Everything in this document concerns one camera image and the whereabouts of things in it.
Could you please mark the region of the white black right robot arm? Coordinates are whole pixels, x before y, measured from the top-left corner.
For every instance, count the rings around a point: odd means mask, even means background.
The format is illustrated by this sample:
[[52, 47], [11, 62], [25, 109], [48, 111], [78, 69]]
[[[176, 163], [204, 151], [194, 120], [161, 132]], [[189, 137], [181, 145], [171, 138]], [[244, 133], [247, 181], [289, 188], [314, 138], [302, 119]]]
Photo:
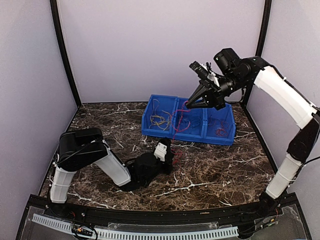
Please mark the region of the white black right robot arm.
[[276, 209], [284, 191], [302, 168], [311, 162], [308, 158], [320, 135], [320, 109], [260, 56], [240, 58], [232, 48], [224, 48], [213, 60], [221, 74], [215, 73], [209, 63], [194, 61], [190, 64], [199, 77], [199, 85], [186, 103], [188, 109], [220, 110], [226, 106], [226, 97], [237, 90], [256, 86], [275, 100], [299, 127], [282, 164], [255, 205], [255, 213], [266, 217]]

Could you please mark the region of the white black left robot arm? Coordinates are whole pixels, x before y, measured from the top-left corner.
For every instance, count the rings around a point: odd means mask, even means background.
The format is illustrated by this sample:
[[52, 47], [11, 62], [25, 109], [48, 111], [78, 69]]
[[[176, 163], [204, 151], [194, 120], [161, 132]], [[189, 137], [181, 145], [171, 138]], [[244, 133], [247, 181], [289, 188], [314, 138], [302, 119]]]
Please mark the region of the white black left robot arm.
[[71, 208], [65, 202], [73, 177], [91, 164], [99, 167], [123, 192], [146, 188], [159, 174], [172, 172], [171, 143], [170, 139], [162, 138], [152, 152], [122, 162], [97, 127], [62, 133], [49, 191], [51, 210], [60, 218], [69, 216]]

